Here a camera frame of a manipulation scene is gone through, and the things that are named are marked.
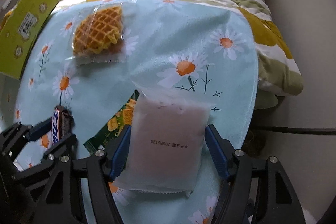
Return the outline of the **snickers bar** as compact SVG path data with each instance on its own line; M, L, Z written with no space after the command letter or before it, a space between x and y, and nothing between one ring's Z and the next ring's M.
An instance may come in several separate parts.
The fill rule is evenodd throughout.
M52 115L51 140L55 145L72 130L72 115L62 105L57 105L54 108Z

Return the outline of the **translucent white snack pouch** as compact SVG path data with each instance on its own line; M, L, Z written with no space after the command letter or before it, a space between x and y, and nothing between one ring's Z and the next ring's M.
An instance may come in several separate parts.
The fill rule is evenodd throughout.
M160 86L135 84L129 153L115 184L151 193L190 193L201 166L205 129L216 100Z

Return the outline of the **green cracker packet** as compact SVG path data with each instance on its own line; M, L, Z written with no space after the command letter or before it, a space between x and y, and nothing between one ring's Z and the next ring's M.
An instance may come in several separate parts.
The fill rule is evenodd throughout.
M131 125L133 112L139 91L136 89L128 99L127 103L110 118L99 132L84 143L84 147L89 153L95 153L97 150L104 150L109 141L119 137L125 125Z

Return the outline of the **blue daisy cloth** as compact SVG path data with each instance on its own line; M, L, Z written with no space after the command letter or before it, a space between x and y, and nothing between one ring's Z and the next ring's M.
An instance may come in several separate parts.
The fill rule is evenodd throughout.
M20 80L1 77L1 128L37 124L62 104L72 111L77 156L137 86L170 88L209 98L210 124L239 149L251 120L258 61L252 29L241 12L188 2L119 0L124 46L111 63L78 65L72 54L79 24L104 1L54 12L39 35Z

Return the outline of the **yellow-green cardboard box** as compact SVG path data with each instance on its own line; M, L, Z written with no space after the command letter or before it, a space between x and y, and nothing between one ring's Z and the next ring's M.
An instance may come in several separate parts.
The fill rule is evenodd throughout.
M19 0L1 21L1 73L22 77L26 61L42 26L58 0Z

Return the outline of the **wrapped waffle snack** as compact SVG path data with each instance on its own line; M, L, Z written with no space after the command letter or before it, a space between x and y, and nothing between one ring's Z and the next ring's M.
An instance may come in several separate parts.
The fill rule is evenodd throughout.
M126 60L125 12L130 2L93 2L74 18L67 60L77 66Z

